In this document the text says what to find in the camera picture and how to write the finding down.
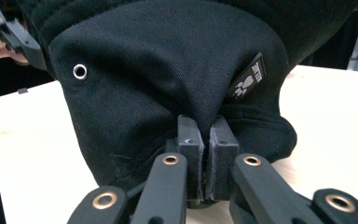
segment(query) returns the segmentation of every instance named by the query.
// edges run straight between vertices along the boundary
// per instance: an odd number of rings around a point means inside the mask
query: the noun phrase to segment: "fabric label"
[[[245,95],[267,76],[263,55],[258,53],[254,59],[240,71],[238,78],[228,88],[227,98],[232,103],[240,103]]]

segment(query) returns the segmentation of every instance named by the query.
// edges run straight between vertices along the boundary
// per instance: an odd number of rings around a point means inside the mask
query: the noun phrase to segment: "tabletop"
[[[297,66],[280,98],[297,132],[273,163],[298,193],[341,189],[358,199],[358,72]],[[66,223],[98,188],[84,162],[59,82],[0,97],[0,190],[7,223]],[[232,223],[228,203],[187,210],[187,223]]]

